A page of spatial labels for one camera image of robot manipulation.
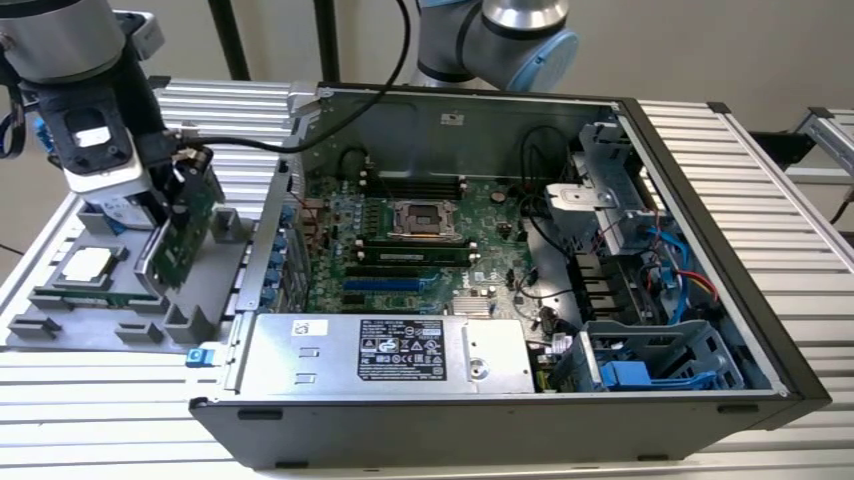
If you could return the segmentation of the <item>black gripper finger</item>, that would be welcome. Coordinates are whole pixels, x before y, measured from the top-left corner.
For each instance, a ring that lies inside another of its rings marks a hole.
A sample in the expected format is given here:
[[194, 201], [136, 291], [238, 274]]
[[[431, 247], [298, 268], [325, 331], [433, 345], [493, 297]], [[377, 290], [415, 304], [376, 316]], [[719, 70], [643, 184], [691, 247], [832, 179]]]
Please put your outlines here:
[[212, 151], [192, 145], [178, 150], [150, 170], [156, 190], [162, 194], [173, 226], [201, 222], [213, 205], [210, 187]]

